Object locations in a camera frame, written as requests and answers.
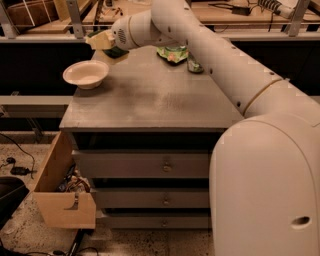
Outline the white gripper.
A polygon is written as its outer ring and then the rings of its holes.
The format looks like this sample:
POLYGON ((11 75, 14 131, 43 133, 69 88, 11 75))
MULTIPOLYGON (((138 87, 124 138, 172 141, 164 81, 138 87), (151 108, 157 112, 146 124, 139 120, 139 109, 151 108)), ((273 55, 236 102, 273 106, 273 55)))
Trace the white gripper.
POLYGON ((111 27, 111 30, 99 30, 90 33, 85 42, 93 50, 108 50, 115 44, 122 50, 130 50, 135 44, 130 35, 130 16, 125 16, 117 21, 111 27))

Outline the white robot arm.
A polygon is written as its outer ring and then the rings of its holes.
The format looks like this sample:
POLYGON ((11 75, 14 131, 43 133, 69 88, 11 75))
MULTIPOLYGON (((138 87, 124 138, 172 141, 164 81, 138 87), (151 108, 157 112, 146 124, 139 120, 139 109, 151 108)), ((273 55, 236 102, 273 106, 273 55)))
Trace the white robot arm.
POLYGON ((186 47, 242 121, 212 153, 215 256, 320 256, 320 104, 206 28, 185 0, 153 0, 87 43, 186 47))

